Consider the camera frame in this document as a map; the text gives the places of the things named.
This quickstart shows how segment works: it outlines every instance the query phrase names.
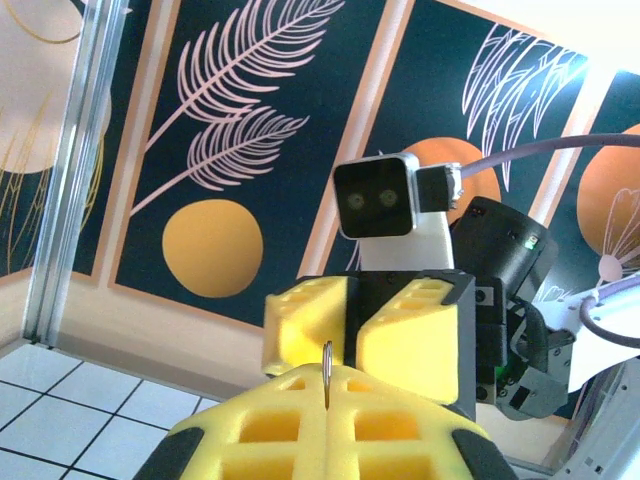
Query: depth camera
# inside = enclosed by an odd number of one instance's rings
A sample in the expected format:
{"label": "depth camera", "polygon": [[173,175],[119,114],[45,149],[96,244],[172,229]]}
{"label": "depth camera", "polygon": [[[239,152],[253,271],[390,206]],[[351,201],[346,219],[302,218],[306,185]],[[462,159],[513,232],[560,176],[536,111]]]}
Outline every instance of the depth camera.
{"label": "depth camera", "polygon": [[397,237],[415,228],[417,157],[399,153],[339,165],[333,183],[342,233],[352,239]]}

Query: green led light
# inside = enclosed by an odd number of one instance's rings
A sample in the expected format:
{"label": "green led light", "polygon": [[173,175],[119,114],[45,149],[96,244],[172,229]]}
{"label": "green led light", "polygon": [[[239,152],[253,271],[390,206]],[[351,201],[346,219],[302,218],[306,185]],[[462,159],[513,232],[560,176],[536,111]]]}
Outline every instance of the green led light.
{"label": "green led light", "polygon": [[535,235],[531,235],[525,242],[524,247],[528,250],[533,250],[534,248],[536,248],[538,240],[538,237],[536,237]]}

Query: cable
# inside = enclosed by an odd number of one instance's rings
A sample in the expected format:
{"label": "cable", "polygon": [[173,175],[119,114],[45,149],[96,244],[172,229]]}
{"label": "cable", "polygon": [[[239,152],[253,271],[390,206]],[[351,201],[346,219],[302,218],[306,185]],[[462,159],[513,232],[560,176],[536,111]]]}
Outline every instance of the cable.
{"label": "cable", "polygon": [[477,162],[465,165],[460,170],[460,174],[462,178],[467,178],[481,172],[482,170],[486,170],[487,168],[495,167],[501,163],[511,162],[537,153],[551,152],[565,148],[604,146],[640,148],[640,135],[629,135],[625,133],[596,133],[591,135],[576,135],[572,137],[552,138],[550,140],[526,143],[510,150],[505,150],[504,152],[494,153],[478,160]]}
{"label": "cable", "polygon": [[640,338],[627,337],[625,335],[619,335],[617,333],[610,332],[609,330],[605,330],[604,328],[596,325],[590,314],[591,309],[598,304],[598,301],[602,301],[617,293],[638,287],[640,287],[640,275],[633,275],[625,278],[624,280],[605,285],[598,290],[597,295],[599,298],[596,298],[594,295],[589,295],[582,301],[582,304],[580,305],[580,321],[585,327],[591,330],[593,334],[604,340],[623,347],[640,348]]}

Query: camera lens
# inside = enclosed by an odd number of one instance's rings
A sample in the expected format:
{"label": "camera lens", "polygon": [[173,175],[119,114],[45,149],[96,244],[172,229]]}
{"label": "camera lens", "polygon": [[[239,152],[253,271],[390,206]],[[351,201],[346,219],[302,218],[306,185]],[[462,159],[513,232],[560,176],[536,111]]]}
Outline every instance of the camera lens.
{"label": "camera lens", "polygon": [[352,193],[347,198],[347,202],[349,203],[349,208],[352,210],[360,210],[364,207],[364,197],[361,193]]}
{"label": "camera lens", "polygon": [[385,207],[393,207],[398,202],[398,194],[393,190],[385,190],[380,194],[380,203]]}

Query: mural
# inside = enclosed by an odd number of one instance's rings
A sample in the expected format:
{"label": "mural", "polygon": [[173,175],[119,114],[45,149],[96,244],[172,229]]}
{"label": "mural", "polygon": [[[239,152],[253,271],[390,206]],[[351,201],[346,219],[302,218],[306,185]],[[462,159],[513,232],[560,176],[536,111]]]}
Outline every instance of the mural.
{"label": "mural", "polygon": [[118,287],[262,324],[295,279],[377,3],[181,2]]}
{"label": "mural", "polygon": [[[0,2],[0,279],[33,264],[82,28],[81,1]],[[93,273],[128,98],[149,14],[132,0],[74,271]]]}

